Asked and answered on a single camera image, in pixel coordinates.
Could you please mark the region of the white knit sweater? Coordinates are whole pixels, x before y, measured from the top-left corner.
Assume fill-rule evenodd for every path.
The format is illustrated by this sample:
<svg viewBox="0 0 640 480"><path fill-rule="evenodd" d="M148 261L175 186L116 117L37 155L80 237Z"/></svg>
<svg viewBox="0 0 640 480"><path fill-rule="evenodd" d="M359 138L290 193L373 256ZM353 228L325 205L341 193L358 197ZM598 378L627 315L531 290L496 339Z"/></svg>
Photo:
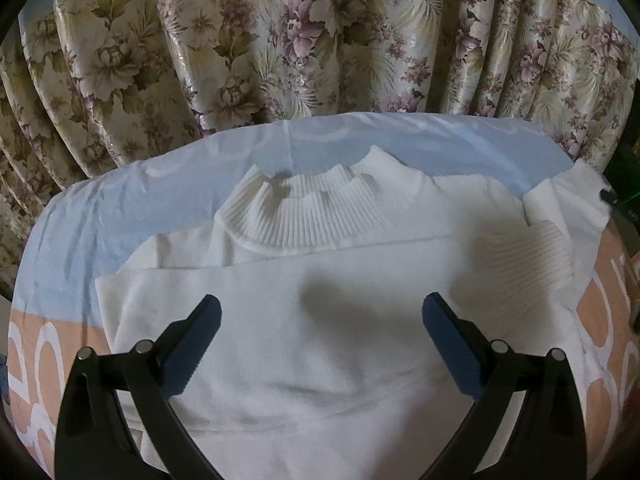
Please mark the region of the white knit sweater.
<svg viewBox="0 0 640 480"><path fill-rule="evenodd" d="M515 196L380 148L325 174L252 168L212 222L96 280L104 332L129 350L214 295L220 330L174 407L224 478L413 479L465 409L422 324L431 292L516 351L562 349L587 387L602 188L576 162Z"/></svg>

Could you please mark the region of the blue and peach bedsheet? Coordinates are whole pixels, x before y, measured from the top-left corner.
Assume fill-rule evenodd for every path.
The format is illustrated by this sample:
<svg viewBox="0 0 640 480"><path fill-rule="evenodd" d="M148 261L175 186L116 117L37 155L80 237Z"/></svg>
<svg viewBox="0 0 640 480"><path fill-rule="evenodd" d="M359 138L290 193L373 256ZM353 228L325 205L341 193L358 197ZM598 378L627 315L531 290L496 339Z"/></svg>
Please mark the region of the blue and peach bedsheet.
<svg viewBox="0 0 640 480"><path fill-rule="evenodd" d="M76 352L106 347L99 276L117 271L151 235L213 218L250 167L310 174L354 162L371 146L432 176L482 174L517 196L540 186L561 204L579 200L564 218L575 254L592 263L577 308L591 468L630 445L639 434L639 344L630 324L639 285L596 173L580 165L578 183L559 183L570 160L517 119L352 113L217 133L78 183L44 208L26 243L6 329L13 425L40 474L53 474L55 424Z"/></svg>

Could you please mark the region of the floral curtain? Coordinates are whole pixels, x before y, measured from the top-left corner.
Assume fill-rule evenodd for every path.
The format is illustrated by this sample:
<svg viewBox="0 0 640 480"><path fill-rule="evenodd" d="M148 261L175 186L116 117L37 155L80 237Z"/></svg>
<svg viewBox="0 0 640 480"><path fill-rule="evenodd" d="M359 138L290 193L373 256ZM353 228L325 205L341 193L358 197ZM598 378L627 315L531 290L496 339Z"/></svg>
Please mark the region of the floral curtain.
<svg viewBox="0 0 640 480"><path fill-rule="evenodd" d="M603 168L639 83L618 0L1 0L1 291L74 183L355 110L514 117Z"/></svg>

